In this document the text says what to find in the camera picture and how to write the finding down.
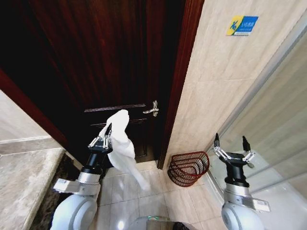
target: robotic hand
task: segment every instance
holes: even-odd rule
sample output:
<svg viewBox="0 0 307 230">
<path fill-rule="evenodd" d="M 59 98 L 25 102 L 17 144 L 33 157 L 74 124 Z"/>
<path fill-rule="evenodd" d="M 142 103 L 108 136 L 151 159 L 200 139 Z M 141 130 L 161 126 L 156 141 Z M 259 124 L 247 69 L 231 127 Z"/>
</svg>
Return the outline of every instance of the robotic hand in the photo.
<svg viewBox="0 0 307 230">
<path fill-rule="evenodd" d="M 227 169 L 222 218 L 229 230 L 264 230 L 256 211 L 271 210 L 267 201 L 253 198 L 249 193 L 249 184 L 246 182 L 243 166 L 248 164 L 256 153 L 250 150 L 245 136 L 243 136 L 243 150 L 246 156 L 241 153 L 225 152 L 220 147 L 218 134 L 215 135 L 213 151 L 226 164 Z"/>
<path fill-rule="evenodd" d="M 103 137 L 98 136 L 88 145 L 91 152 L 76 181 L 58 179 L 54 189 L 60 193 L 73 193 L 57 207 L 51 230 L 85 230 L 92 223 L 97 211 L 104 157 L 113 151 L 110 142 L 112 124 Z"/>
</svg>

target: wire basket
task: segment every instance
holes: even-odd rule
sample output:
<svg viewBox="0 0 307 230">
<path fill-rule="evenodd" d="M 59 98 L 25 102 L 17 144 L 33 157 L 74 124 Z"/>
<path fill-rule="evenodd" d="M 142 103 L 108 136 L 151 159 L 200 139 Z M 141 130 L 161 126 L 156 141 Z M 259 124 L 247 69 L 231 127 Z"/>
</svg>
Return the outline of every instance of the wire basket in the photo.
<svg viewBox="0 0 307 230">
<path fill-rule="evenodd" d="M 209 165 L 209 157 L 203 151 L 178 154 L 172 156 L 167 174 L 175 184 L 189 187 L 208 171 Z"/>
</svg>

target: door latch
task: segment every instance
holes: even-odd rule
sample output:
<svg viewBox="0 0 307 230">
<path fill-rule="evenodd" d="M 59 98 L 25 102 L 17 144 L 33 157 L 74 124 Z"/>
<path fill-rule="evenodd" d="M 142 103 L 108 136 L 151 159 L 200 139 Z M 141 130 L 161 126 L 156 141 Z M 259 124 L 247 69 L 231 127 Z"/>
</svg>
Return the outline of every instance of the door latch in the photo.
<svg viewBox="0 0 307 230">
<path fill-rule="evenodd" d="M 153 112 L 153 116 L 157 116 L 158 115 L 158 102 L 157 101 L 154 101 L 153 102 L 153 108 L 150 109 L 150 110 L 146 110 L 146 111 L 143 111 L 144 114 L 149 114 L 151 112 Z"/>
</svg>

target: doorway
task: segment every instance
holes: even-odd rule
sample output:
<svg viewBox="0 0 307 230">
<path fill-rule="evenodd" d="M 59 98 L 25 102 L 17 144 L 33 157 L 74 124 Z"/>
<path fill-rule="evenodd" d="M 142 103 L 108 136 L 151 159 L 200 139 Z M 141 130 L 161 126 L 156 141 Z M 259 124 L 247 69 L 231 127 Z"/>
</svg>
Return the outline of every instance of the doorway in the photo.
<svg viewBox="0 0 307 230">
<path fill-rule="evenodd" d="M 2 3 L 1 89 L 83 164 L 106 119 L 127 109 L 136 161 L 162 168 L 202 5 Z M 143 113 L 155 101 L 158 115 Z"/>
</svg>

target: countertop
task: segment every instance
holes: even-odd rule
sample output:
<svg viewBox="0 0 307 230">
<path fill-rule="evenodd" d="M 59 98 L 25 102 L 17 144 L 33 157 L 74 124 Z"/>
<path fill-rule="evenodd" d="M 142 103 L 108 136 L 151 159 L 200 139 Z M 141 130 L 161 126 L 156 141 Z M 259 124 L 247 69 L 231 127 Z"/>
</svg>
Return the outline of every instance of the countertop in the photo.
<svg viewBox="0 0 307 230">
<path fill-rule="evenodd" d="M 31 227 L 64 151 L 55 148 L 0 157 L 0 230 Z"/>
</svg>

